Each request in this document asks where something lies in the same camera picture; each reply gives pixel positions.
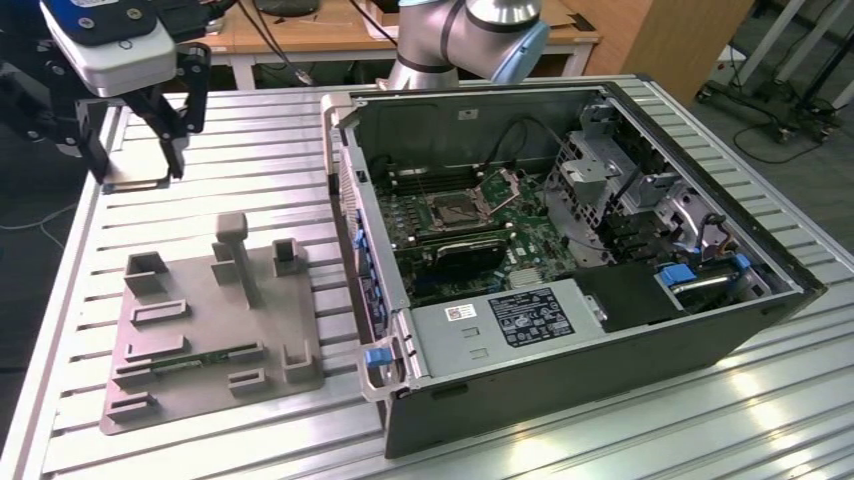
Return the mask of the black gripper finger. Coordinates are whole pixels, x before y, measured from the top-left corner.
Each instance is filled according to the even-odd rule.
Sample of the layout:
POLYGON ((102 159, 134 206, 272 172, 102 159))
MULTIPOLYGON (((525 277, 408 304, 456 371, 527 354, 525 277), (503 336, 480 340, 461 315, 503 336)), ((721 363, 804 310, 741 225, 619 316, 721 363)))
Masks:
POLYGON ((46 91, 33 94, 12 74, 1 76, 1 122, 22 139, 50 140, 66 155, 82 159, 96 181, 109 159, 89 121, 84 103, 94 98, 52 41, 4 39, 1 62, 46 91))
POLYGON ((177 80, 186 89, 181 107, 170 106, 160 86, 144 87, 122 95, 124 103, 156 134, 170 179, 182 178, 182 149, 189 135, 204 129, 210 49, 205 44, 192 42, 177 46, 176 55, 177 80))

